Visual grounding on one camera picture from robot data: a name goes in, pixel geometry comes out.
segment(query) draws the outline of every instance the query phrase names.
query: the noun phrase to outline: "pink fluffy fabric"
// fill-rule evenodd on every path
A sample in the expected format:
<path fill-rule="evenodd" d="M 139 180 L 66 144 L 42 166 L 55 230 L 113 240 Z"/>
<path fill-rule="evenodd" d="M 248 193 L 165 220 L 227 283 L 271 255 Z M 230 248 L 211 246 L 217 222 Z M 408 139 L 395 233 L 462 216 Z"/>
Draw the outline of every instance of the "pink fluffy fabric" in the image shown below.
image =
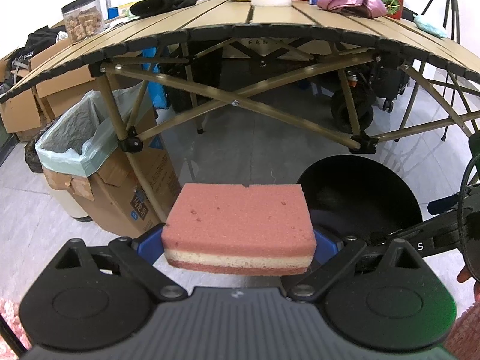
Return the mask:
<path fill-rule="evenodd" d="M 480 359 L 480 303 L 457 319 L 443 346 L 458 360 Z"/>
<path fill-rule="evenodd" d="M 25 330 L 23 329 L 22 324 L 20 323 L 20 318 L 18 317 L 18 303 L 0 298 L 0 314 L 20 339 L 25 348 L 30 349 L 30 342 L 28 341 Z M 14 360 L 17 358 L 18 357 L 10 349 L 5 340 L 0 337 L 0 360 Z"/>

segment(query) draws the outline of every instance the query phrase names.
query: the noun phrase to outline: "human hand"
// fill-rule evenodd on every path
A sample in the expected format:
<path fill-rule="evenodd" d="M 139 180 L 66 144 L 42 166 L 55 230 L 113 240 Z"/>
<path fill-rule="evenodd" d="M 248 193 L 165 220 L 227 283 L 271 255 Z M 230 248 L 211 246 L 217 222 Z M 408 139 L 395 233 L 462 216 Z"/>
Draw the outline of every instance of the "human hand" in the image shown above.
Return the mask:
<path fill-rule="evenodd" d="M 463 269 L 460 271 L 460 273 L 457 276 L 457 281 L 459 283 L 465 283 L 465 281 L 469 280 L 469 278 L 472 277 L 472 274 L 470 273 L 469 269 L 465 265 Z M 473 286 L 473 295 L 475 297 L 476 302 L 480 302 L 480 282 L 475 282 Z"/>

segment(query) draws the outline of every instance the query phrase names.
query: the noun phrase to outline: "jar lid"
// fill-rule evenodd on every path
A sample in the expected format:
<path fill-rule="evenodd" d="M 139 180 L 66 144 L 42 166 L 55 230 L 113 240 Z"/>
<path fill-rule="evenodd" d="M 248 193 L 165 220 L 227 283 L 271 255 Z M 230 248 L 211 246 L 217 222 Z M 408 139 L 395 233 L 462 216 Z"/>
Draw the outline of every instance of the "jar lid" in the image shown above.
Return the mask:
<path fill-rule="evenodd" d="M 89 3 L 93 3 L 96 0 L 75 0 L 72 3 L 67 4 L 61 9 L 62 14 L 68 13 L 70 11 L 73 11 L 77 8 L 83 7 L 84 5 L 87 5 Z"/>

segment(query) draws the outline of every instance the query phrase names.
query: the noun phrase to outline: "teal cloth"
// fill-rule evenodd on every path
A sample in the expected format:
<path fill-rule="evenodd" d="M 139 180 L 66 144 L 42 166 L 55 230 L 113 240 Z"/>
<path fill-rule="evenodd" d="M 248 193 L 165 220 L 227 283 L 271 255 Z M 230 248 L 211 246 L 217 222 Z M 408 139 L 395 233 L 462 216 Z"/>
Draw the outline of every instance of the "teal cloth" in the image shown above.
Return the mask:
<path fill-rule="evenodd" d="M 437 38 L 447 38 L 448 35 L 443 27 L 436 27 L 428 21 L 424 15 L 416 15 L 413 21 L 422 31 L 425 31 Z"/>

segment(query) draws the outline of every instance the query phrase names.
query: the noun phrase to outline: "plastic jar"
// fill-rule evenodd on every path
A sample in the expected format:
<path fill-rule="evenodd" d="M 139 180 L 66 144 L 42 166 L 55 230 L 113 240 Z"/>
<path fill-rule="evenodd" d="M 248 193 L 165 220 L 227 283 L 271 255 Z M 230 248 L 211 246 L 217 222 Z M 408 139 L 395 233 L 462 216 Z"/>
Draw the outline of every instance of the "plastic jar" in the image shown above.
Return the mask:
<path fill-rule="evenodd" d="M 100 0 L 76 0 L 61 11 L 72 43 L 96 35 L 105 28 Z"/>

